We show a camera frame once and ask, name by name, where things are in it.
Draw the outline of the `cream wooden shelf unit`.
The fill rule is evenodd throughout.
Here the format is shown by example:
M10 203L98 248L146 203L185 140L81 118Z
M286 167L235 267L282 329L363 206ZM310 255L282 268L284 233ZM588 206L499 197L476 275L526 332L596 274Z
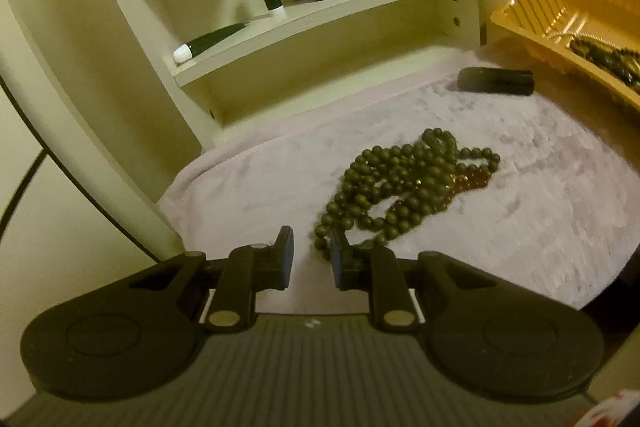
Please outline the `cream wooden shelf unit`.
M485 40L492 0L1 0L1 84L74 184L151 258L156 209L204 150ZM181 65L172 52L247 26Z

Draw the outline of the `orange plastic tray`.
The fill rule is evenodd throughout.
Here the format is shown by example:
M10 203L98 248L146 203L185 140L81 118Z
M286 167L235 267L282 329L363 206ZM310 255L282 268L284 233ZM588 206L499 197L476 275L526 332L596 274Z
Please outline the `orange plastic tray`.
M524 40L534 57L570 72L581 72L613 98L639 109L639 92L570 49L577 38L637 52L639 0L509 0L491 23Z

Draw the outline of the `dark green tube white cap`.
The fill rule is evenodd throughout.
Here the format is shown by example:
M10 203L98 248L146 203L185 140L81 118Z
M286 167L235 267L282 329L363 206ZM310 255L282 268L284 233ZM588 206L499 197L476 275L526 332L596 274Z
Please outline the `dark green tube white cap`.
M247 23L235 23L229 26L224 26L223 28L216 29L215 31L208 32L201 37L194 38L186 43L183 43L181 46L178 46L174 52L172 52L172 58L177 65L181 65L187 61L192 60L193 57L196 57L209 48L216 46L216 44L220 43L222 40L227 39L238 31L244 29L247 26Z

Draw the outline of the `black rectangular case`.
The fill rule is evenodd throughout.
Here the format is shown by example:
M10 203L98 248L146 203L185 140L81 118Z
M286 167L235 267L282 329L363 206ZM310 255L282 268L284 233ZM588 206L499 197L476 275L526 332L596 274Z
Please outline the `black rectangular case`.
M535 80L530 70L467 67L459 72L457 86L465 92L529 96Z

